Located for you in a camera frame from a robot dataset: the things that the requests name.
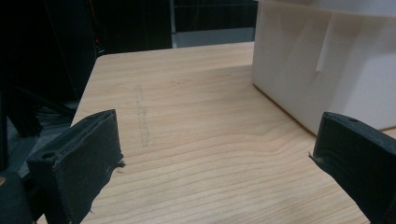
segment black plastic block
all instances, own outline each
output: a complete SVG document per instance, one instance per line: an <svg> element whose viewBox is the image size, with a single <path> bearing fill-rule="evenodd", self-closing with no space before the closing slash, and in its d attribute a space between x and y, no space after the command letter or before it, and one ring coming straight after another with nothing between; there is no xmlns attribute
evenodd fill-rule
<svg viewBox="0 0 396 224"><path fill-rule="evenodd" d="M396 140L346 116L324 113L311 157L372 223L396 223Z"/></svg>
<svg viewBox="0 0 396 224"><path fill-rule="evenodd" d="M47 196L47 221L81 222L121 159L115 110L83 119L31 156L31 176Z"/></svg>

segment white plastic box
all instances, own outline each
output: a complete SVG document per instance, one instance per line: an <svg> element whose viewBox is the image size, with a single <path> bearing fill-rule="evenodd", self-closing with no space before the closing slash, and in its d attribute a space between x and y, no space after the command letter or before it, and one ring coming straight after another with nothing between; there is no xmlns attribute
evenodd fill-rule
<svg viewBox="0 0 396 224"><path fill-rule="evenodd" d="M394 0L259 1L253 83L312 133L324 111L394 127L395 12Z"/></svg>

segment table surface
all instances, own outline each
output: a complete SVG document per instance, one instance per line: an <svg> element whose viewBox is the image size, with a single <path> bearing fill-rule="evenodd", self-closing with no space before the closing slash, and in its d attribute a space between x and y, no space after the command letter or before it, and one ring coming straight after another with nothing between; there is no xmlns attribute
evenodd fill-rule
<svg viewBox="0 0 396 224"><path fill-rule="evenodd" d="M99 58L74 123L116 109L126 166L84 223L368 223L308 158L315 136L253 86L252 57L240 43Z"/></svg>

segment black object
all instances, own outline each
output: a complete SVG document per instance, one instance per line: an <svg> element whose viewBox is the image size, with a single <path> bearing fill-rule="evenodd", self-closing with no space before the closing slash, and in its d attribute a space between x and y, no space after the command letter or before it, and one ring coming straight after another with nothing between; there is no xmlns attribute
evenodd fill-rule
<svg viewBox="0 0 396 224"><path fill-rule="evenodd" d="M258 2L174 0L176 32L255 27Z"/></svg>
<svg viewBox="0 0 396 224"><path fill-rule="evenodd" d="M0 65L0 92L2 93L2 113L9 117L21 137L36 136L42 127L35 117L32 101L18 91L8 76L9 66Z"/></svg>
<svg viewBox="0 0 396 224"><path fill-rule="evenodd" d="M0 223L32 224L27 197L16 173L0 173L0 192Z"/></svg>
<svg viewBox="0 0 396 224"><path fill-rule="evenodd" d="M88 0L0 1L0 66L16 86L56 103L80 99L94 43Z"/></svg>
<svg viewBox="0 0 396 224"><path fill-rule="evenodd" d="M323 114L314 154L372 223L396 223L396 140L356 119Z"/></svg>
<svg viewBox="0 0 396 224"><path fill-rule="evenodd" d="M49 101L39 95L33 94L25 89L22 89L20 87L15 87L15 89L20 92L22 95L24 95L26 98L29 98L33 101L36 101L39 105L45 105L49 108L51 108L54 111L59 112L62 115L65 115L66 117L72 119L75 114L76 114L76 110L74 109L70 109L67 106L61 105L61 104L57 104L55 102Z"/></svg>
<svg viewBox="0 0 396 224"><path fill-rule="evenodd" d="M23 185L30 211L20 216L81 222L121 159L115 110L88 116L28 158L30 174ZM0 202L5 217L15 214L15 207L7 206L13 198Z"/></svg>
<svg viewBox="0 0 396 224"><path fill-rule="evenodd" d="M172 48L169 1L91 2L106 54Z"/></svg>
<svg viewBox="0 0 396 224"><path fill-rule="evenodd" d="M0 172L8 167L7 118L4 94L0 91Z"/></svg>

